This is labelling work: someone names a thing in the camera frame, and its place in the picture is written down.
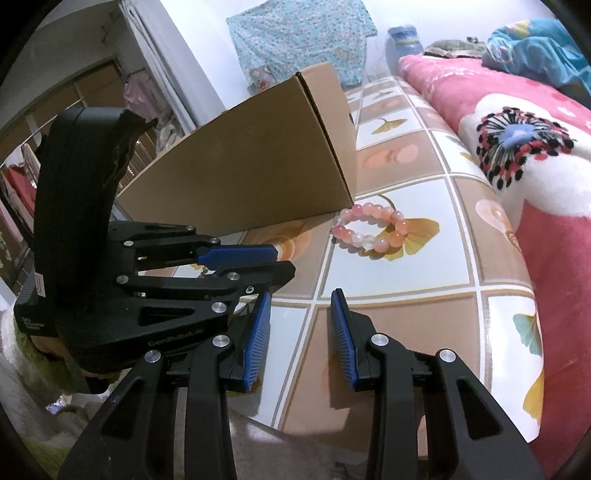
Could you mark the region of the red hanging garment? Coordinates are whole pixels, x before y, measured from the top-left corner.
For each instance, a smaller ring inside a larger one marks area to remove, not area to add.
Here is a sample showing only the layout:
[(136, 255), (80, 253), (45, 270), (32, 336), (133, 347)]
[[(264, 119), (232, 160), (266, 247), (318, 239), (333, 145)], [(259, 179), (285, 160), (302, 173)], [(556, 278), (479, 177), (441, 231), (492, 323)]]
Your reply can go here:
[(1, 177), (11, 206), (27, 224), (32, 224), (36, 188), (31, 184), (24, 169), (21, 167), (3, 168)]

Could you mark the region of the pink hanging garment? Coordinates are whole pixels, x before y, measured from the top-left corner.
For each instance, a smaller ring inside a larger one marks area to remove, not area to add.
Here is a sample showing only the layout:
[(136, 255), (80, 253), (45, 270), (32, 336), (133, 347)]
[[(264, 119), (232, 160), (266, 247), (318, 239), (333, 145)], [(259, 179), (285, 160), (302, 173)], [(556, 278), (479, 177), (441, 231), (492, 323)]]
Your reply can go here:
[(169, 113), (169, 107), (160, 90), (145, 72), (131, 74), (124, 85), (123, 98), (133, 113), (151, 121), (161, 120)]

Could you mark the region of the ginkgo pattern table mat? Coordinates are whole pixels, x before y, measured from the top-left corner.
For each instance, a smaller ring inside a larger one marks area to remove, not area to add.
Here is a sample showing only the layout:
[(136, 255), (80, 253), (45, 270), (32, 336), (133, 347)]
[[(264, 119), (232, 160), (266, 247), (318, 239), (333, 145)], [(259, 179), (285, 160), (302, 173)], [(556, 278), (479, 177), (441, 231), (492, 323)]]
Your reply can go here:
[(260, 424), (353, 450), (366, 446), (370, 395), (339, 370), (329, 297), (407, 348), (449, 348), (527, 440), (523, 413), (542, 372), (537, 308), (514, 230), (451, 129), (394, 78), (344, 91), (356, 128), (356, 194), (339, 212), (235, 232), (294, 264), (273, 297), (270, 353), (252, 394), (229, 399)]

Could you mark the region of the pink floral blanket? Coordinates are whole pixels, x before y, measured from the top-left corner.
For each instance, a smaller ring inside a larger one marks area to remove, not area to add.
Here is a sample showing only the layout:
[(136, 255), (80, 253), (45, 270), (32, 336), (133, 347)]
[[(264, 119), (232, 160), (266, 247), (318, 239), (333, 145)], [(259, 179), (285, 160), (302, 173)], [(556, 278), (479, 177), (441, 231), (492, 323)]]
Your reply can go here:
[(403, 78), (453, 128), (516, 231), (544, 367), (524, 397), (549, 476), (590, 475), (590, 112), (555, 88), (476, 59), (411, 55)]

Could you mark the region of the brown cardboard box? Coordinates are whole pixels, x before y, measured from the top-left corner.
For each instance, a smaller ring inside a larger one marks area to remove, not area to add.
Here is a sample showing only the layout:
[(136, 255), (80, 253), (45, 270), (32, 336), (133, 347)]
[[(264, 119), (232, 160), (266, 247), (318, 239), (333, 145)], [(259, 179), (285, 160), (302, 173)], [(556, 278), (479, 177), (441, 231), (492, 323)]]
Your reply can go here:
[(357, 173), (355, 122), (325, 62), (184, 136), (116, 200), (133, 221), (224, 236), (348, 208)]

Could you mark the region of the blue water jug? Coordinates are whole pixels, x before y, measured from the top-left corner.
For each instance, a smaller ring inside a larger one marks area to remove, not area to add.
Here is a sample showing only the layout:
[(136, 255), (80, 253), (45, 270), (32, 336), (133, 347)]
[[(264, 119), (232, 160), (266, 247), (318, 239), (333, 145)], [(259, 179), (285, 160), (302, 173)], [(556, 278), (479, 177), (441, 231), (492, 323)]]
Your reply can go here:
[(386, 58), (389, 62), (397, 62), (401, 57), (421, 54), (423, 51), (415, 26), (401, 25), (388, 30)]

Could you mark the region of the blue patterned quilt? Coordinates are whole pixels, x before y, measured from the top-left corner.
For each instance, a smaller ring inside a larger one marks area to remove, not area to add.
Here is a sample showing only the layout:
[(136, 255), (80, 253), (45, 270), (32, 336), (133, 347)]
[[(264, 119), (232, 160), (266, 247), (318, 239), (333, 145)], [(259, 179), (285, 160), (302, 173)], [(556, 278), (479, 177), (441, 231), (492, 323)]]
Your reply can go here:
[(552, 86), (590, 104), (590, 63), (563, 24), (528, 19), (495, 30), (485, 43), (483, 65)]

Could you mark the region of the grey green pillow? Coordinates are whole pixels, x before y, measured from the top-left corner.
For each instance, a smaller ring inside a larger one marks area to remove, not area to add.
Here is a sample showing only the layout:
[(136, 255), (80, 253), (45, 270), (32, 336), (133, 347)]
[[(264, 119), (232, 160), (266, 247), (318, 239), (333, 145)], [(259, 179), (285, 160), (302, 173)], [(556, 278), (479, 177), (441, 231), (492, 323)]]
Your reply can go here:
[(429, 45), (424, 54), (439, 58), (481, 58), (485, 44), (468, 40), (438, 40)]

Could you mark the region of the teal floral hanging cloth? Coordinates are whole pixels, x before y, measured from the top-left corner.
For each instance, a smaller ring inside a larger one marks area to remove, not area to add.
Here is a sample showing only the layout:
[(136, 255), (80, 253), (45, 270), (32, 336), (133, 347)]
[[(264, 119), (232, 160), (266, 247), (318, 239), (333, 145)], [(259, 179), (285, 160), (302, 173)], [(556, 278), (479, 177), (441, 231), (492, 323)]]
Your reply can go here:
[(266, 1), (226, 19), (252, 88), (329, 62), (342, 89), (363, 83), (367, 39), (378, 30), (361, 1)]

